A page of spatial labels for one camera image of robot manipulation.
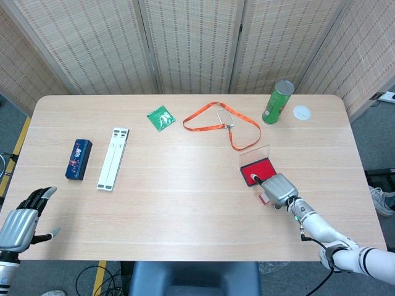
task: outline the green cylindrical container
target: green cylindrical container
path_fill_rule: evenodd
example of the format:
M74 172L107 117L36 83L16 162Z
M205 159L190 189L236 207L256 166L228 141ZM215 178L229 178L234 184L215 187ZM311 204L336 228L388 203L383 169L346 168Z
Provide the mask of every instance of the green cylindrical container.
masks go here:
M267 102L266 109L262 114L262 119L268 125L276 123L283 111L289 97L294 93L295 87L287 79L281 79L274 88L269 101Z

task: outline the blue rectangular box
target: blue rectangular box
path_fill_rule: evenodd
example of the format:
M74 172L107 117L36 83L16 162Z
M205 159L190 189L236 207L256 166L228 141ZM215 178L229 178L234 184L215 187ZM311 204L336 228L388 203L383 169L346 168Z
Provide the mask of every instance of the blue rectangular box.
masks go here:
M66 178L70 180L82 180L85 174L86 164L91 153L92 143L89 140L75 140L69 165L66 170Z

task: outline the green packet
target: green packet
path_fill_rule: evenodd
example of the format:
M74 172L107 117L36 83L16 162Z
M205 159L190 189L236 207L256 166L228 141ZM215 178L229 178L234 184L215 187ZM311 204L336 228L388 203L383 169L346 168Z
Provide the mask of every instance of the green packet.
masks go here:
M167 111L167 109L163 105L160 106L158 109L152 111L150 114L147 115L147 117L158 131L163 130L164 128L175 122L175 118L172 117L170 112Z

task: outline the container lid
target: container lid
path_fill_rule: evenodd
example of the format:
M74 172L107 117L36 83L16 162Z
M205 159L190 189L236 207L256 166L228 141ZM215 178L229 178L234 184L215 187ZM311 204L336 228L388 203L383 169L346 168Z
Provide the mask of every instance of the container lid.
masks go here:
M284 96L290 96L294 93L295 87L292 82L290 82L290 80L281 79L278 83L276 83L276 90Z

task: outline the shoe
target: shoe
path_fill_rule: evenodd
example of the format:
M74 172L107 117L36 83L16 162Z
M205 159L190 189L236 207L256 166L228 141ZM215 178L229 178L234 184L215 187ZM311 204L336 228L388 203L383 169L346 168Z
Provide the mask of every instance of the shoe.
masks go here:
M54 290L44 293L41 296L66 296L66 293L61 290Z
M386 197L394 196L395 192L383 192L381 188L373 188L371 186L369 186L369 191L372 195L373 204L375 205L377 213L384 217L395 214L395 211L390 209L384 202Z

